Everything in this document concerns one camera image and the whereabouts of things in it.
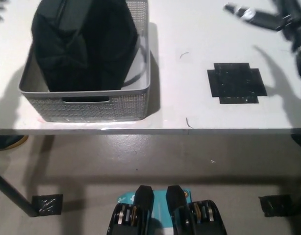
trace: black fabric bag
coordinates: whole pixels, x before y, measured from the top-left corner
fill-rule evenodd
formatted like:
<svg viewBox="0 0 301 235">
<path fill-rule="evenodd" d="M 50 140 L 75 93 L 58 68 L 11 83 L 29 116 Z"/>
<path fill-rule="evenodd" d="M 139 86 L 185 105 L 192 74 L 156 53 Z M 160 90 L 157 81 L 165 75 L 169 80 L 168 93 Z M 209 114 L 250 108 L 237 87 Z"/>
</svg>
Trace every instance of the black fabric bag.
<svg viewBox="0 0 301 235">
<path fill-rule="evenodd" d="M 51 92 L 119 90 L 137 51 L 125 0 L 42 0 L 32 36 Z"/>
</svg>

